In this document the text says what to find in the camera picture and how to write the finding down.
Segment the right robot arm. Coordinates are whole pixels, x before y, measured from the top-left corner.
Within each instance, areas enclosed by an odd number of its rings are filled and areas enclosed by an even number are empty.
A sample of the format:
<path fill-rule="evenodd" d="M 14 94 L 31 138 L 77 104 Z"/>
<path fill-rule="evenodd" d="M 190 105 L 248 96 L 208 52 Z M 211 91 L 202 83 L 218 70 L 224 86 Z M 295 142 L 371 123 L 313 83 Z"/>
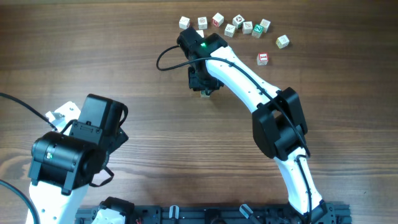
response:
<path fill-rule="evenodd" d="M 288 190 L 291 207 L 308 223 L 322 217 L 307 160 L 304 135 L 308 128 L 298 94 L 268 84 L 237 58 L 218 34 L 203 38 L 189 27 L 177 38 L 188 59 L 188 85 L 207 96 L 227 86 L 252 114 L 253 138 L 263 154 L 277 163 Z"/>

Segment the wooden block number two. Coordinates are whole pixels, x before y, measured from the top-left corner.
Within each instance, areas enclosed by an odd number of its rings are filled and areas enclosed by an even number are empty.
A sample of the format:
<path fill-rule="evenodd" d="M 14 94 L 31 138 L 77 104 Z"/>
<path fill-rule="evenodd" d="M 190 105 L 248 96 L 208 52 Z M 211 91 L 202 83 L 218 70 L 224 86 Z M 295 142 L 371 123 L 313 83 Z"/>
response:
<path fill-rule="evenodd" d="M 210 95 L 211 95 L 211 91 L 202 90 L 202 91 L 200 92 L 200 96 L 201 96 L 202 98 L 209 98 Z"/>

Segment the wooden block red letter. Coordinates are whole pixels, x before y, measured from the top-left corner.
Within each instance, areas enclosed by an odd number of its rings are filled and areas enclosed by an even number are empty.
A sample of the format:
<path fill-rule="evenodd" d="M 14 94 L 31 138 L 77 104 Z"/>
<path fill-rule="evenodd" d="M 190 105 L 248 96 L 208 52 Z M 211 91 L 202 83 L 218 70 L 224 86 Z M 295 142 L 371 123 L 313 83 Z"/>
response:
<path fill-rule="evenodd" d="M 224 16 L 221 15 L 219 12 L 217 12 L 211 20 L 211 23 L 215 26 L 215 27 L 220 27 L 222 25 L 222 23 L 224 22 Z"/>

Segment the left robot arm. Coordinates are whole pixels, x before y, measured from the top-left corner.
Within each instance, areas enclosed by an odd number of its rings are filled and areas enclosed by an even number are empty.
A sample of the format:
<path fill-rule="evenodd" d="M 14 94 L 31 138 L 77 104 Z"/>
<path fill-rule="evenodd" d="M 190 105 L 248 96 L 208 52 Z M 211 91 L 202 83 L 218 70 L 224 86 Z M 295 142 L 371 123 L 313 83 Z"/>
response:
<path fill-rule="evenodd" d="M 33 206 L 27 223 L 73 223 L 94 176 L 108 168 L 110 155 L 129 138 L 122 129 L 128 115 L 125 104 L 87 95 L 82 109 L 66 102 L 45 117 L 56 127 L 38 138 L 31 150 L 29 196 Z"/>

